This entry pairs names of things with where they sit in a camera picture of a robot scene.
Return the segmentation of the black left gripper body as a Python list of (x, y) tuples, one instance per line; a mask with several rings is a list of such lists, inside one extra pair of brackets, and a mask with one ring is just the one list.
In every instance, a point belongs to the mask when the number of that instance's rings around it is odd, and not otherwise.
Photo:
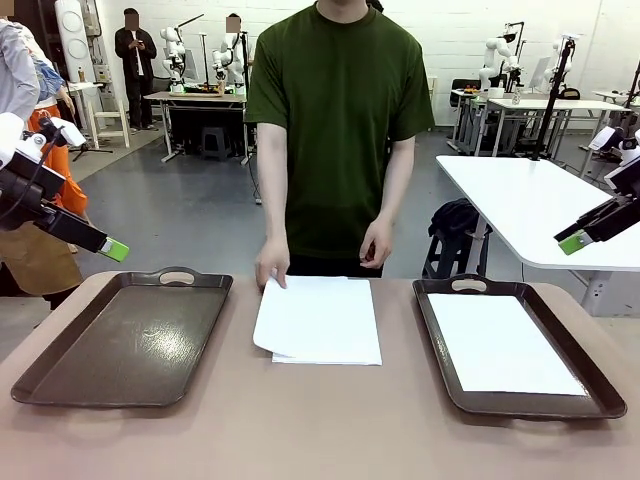
[(0, 231), (32, 222), (47, 233), (67, 233), (68, 213), (53, 204), (64, 183), (64, 176), (16, 150), (0, 169)]

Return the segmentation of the person's left forearm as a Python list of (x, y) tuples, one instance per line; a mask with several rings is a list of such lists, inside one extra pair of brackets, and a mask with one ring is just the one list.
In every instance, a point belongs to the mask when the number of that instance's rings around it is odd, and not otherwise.
[(390, 162), (385, 175), (383, 197), (377, 221), (393, 225), (413, 173), (411, 162)]

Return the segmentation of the person's right forearm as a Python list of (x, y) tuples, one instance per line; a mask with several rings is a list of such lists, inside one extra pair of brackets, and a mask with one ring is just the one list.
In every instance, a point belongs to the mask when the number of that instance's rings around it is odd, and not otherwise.
[(286, 240), (286, 201), (288, 179), (285, 168), (260, 167), (260, 191), (266, 218), (266, 236), (269, 240)]

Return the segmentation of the person's right hand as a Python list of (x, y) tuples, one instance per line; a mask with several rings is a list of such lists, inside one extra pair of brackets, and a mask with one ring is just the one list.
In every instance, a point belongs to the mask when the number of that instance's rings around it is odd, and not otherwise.
[(290, 253), (285, 237), (267, 238), (255, 263), (255, 279), (263, 290), (270, 279), (285, 288), (286, 275), (290, 266)]

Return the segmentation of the mannequin in orange shorts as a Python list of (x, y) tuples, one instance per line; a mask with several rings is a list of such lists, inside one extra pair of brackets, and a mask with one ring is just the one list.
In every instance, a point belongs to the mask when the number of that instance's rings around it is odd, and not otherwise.
[[(61, 100), (69, 110), (75, 114), (75, 106), (65, 89), (65, 82), (54, 70), (51, 63), (42, 55), (30, 52), (34, 62), (40, 93), (36, 107), (28, 120), (28, 128), (37, 131), (41, 118), (60, 118), (58, 101)], [(88, 197), (72, 177), (69, 166), (67, 146), (55, 145), (45, 160), (45, 165), (65, 177), (65, 183), (56, 196), (55, 202), (65, 209), (84, 217), (88, 206)]]

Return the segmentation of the brown plastic serving tray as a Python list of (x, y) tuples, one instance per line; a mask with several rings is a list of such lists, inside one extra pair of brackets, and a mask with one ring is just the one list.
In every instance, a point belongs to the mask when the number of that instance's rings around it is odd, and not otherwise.
[[(540, 421), (618, 419), (627, 413), (625, 400), (534, 287), (521, 282), (496, 282), (479, 275), (463, 274), (444, 280), (415, 280), (413, 291), (445, 389), (451, 402), (461, 411)], [(505, 297), (516, 300), (584, 392), (567, 395), (465, 391), (428, 299), (430, 294), (451, 297), (456, 293), (473, 299)]]
[(22, 404), (165, 408), (187, 393), (233, 285), (186, 267), (116, 274), (11, 388)]

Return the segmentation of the black bag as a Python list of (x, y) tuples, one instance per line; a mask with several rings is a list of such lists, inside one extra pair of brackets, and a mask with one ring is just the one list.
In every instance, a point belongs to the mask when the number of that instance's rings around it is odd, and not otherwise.
[(447, 237), (460, 236), (475, 230), (479, 213), (466, 198), (443, 204), (432, 216), (428, 234), (433, 237), (441, 232)]

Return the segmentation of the long white desk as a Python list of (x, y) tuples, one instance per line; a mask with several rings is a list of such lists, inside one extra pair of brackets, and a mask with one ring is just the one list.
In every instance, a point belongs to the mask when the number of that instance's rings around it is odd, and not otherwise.
[(532, 154), (536, 158), (546, 158), (563, 164), (557, 156), (562, 140), (572, 121), (594, 121), (593, 135), (603, 128), (611, 114), (631, 114), (629, 107), (604, 100), (553, 100), (523, 98), (514, 103), (511, 98), (488, 99), (482, 114), (481, 132), (490, 111), (498, 112), (498, 127), (491, 150), (491, 157), (497, 157), (504, 124), (514, 120), (525, 124), (528, 120), (538, 121), (538, 136)]

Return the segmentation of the mannequin in striped shirt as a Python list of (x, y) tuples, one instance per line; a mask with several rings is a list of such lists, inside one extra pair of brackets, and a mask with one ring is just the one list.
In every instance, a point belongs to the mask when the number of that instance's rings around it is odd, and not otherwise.
[[(36, 67), (22, 29), (0, 16), (0, 113), (17, 115), (34, 132), (39, 119), (57, 116), (51, 106), (39, 109)], [(83, 278), (70, 246), (31, 222), (0, 231), (0, 296), (41, 297), (55, 309)]]

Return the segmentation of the white tower air conditioner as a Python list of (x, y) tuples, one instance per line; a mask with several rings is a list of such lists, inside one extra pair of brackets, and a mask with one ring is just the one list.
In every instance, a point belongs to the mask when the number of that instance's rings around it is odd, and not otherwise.
[(95, 72), (79, 0), (56, 0), (54, 8), (70, 81), (80, 83), (77, 70), (82, 67), (83, 83), (93, 83)]

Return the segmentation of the wooden top work table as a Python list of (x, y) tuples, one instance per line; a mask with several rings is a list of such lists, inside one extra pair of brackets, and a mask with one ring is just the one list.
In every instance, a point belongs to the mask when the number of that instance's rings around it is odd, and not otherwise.
[(245, 166), (250, 160), (249, 133), (245, 123), (246, 96), (236, 94), (216, 95), (211, 93), (176, 93), (162, 91), (146, 95), (145, 99), (157, 102), (161, 111), (161, 119), (164, 129), (164, 143), (167, 153), (161, 158), (162, 163), (173, 160), (184, 153), (184, 148), (179, 147), (173, 139), (170, 112), (175, 111), (201, 111), (239, 113), (242, 115), (244, 135), (244, 157), (241, 165)]

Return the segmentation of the person in black clothes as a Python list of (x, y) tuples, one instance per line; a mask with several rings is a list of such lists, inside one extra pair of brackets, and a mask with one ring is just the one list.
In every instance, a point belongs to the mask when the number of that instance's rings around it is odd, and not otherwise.
[(157, 49), (149, 33), (140, 28), (138, 11), (126, 8), (123, 14), (125, 25), (115, 32), (114, 41), (115, 53), (123, 66), (130, 127), (152, 130), (152, 108), (147, 96), (153, 90), (152, 61), (157, 56)]

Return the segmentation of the black office chair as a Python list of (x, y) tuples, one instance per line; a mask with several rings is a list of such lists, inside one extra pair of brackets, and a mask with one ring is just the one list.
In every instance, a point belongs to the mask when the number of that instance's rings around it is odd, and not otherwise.
[(450, 106), (456, 108), (459, 98), (475, 95), (480, 91), (481, 81), (479, 79), (453, 79), (450, 93)]

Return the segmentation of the person beside white robots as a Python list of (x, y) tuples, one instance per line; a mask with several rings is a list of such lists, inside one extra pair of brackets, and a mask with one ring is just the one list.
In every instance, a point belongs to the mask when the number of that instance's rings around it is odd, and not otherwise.
[(247, 34), (242, 29), (241, 17), (231, 13), (226, 18), (227, 61), (229, 80), (234, 85), (235, 93), (245, 95), (248, 84), (249, 48)]

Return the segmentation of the person in green t-shirt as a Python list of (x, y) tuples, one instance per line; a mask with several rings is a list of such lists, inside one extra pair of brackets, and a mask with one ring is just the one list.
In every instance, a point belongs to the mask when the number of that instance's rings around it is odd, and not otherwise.
[(360, 265), (390, 162), (433, 114), (420, 43), (368, 0), (315, 0), (256, 42), (257, 169), (285, 168), (290, 276), (378, 278)]

